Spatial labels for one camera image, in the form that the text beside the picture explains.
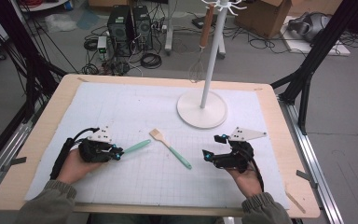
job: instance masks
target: hand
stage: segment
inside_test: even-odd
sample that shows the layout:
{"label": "hand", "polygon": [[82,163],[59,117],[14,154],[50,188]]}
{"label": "hand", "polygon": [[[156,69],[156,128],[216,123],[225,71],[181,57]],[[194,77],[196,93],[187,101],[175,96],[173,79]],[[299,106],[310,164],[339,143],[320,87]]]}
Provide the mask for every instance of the hand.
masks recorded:
{"label": "hand", "polygon": [[246,198],[262,193],[257,175],[250,167],[242,174],[237,169],[227,169],[227,171],[234,178],[235,183]]}
{"label": "hand", "polygon": [[73,184],[77,180],[83,178],[87,173],[100,167],[102,164],[104,164],[104,162],[83,161],[80,157],[79,149],[74,149],[69,152],[57,180],[66,184]]}

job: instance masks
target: gray floor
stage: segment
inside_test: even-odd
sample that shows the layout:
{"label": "gray floor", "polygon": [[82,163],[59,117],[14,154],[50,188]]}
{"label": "gray floor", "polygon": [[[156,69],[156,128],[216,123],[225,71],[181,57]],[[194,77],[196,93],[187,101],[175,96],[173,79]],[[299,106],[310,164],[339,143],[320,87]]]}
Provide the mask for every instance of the gray floor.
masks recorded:
{"label": "gray floor", "polygon": [[[49,13],[67,13],[74,21],[79,21],[84,10],[77,8],[65,12],[56,8],[38,16]],[[192,27],[192,15],[184,16],[185,13],[180,12],[175,15],[181,17],[174,17],[175,24]],[[227,26],[233,26],[230,21],[232,18],[228,18]],[[84,36],[92,29],[105,24],[106,18],[101,17],[88,30],[54,33],[51,37],[76,70],[79,70],[85,64]],[[73,71],[46,36],[42,37],[47,43],[53,63],[64,70]],[[257,46],[264,45],[263,42],[252,43]],[[274,43],[275,51],[286,50],[281,40]],[[213,80],[272,83],[296,71],[304,60],[301,54],[275,54],[269,49],[256,49],[249,44],[248,35],[238,35],[234,39],[225,38],[225,44],[227,56],[224,60],[216,61]],[[198,48],[199,35],[176,32],[172,55],[167,56],[162,51],[162,66],[156,70],[141,68],[143,76],[188,78],[188,67],[198,56],[192,52]],[[310,90],[307,131],[344,222],[358,223],[358,48],[348,49],[351,52],[350,57],[328,56],[316,71]],[[209,49],[206,49],[205,66],[208,57]],[[136,69],[128,73],[128,76],[132,77],[140,75]],[[284,88],[279,88],[276,93],[283,90]],[[0,132],[8,125],[24,100],[21,84],[11,61],[0,61]],[[15,216],[15,212],[0,212],[0,223],[12,222]],[[85,217],[85,214],[74,214],[69,223],[85,223]],[[327,220],[322,213],[319,218],[305,219],[304,222],[327,223]]]}

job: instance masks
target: gray sleeve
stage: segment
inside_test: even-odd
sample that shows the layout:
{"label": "gray sleeve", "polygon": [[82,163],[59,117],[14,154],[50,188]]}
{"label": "gray sleeve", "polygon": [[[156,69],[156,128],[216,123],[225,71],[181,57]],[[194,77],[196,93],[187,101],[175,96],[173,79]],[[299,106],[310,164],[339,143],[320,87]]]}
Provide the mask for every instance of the gray sleeve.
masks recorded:
{"label": "gray sleeve", "polygon": [[261,193],[242,203],[246,224],[292,224],[286,210],[269,193]]}
{"label": "gray sleeve", "polygon": [[71,215],[76,190],[58,180],[50,180],[43,191],[20,210],[15,224],[60,224]]}

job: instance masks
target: whisk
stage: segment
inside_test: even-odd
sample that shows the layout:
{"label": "whisk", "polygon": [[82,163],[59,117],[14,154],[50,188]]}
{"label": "whisk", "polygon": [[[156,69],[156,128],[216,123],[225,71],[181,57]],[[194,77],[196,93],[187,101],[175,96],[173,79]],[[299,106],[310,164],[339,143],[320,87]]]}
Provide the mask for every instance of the whisk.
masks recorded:
{"label": "whisk", "polygon": [[195,63],[190,66],[189,78],[191,82],[199,82],[204,77],[204,70],[202,65],[202,53],[208,43],[209,30],[211,29],[212,17],[213,17],[213,4],[209,4],[206,11],[204,23],[202,26],[201,38],[200,38],[200,53],[199,58]]}

